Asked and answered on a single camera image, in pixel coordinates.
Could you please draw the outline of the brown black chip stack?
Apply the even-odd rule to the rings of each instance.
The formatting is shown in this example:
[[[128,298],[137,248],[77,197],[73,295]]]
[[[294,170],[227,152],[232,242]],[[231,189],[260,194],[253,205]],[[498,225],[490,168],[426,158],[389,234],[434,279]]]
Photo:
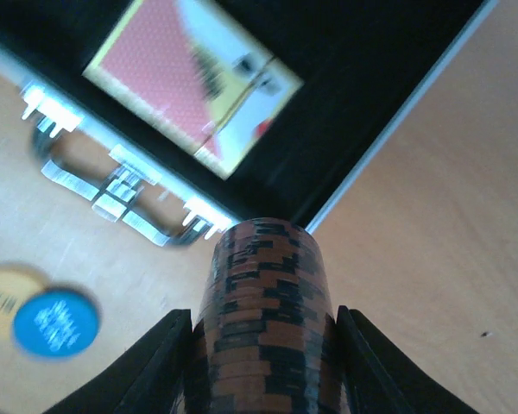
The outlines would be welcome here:
[[[319,246],[257,218],[215,247],[179,413],[346,413],[342,363]]]

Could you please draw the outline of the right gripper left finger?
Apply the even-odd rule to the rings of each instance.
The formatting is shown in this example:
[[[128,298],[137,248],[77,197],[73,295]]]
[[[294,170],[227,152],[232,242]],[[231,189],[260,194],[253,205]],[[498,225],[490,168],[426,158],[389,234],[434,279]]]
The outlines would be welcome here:
[[[47,412],[170,412],[191,336],[190,311],[170,311],[101,374]]]

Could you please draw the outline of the aluminium poker case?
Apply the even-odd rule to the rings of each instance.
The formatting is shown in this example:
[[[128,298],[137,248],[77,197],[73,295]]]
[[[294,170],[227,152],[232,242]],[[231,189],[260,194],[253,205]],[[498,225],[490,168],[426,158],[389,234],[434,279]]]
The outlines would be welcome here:
[[[491,1],[0,1],[41,173],[157,246],[314,231]]]

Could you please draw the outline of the red playing card deck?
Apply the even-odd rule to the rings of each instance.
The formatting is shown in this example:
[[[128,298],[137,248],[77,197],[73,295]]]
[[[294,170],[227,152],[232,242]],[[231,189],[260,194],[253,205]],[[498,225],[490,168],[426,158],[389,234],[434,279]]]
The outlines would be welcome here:
[[[84,75],[222,179],[302,86],[211,1],[134,1]]]

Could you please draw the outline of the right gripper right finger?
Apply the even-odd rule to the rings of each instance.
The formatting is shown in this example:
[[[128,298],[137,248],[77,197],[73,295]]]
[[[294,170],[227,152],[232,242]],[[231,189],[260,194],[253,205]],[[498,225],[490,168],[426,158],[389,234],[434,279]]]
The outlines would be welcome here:
[[[361,311],[338,307],[336,328],[352,413],[474,413],[394,345]]]

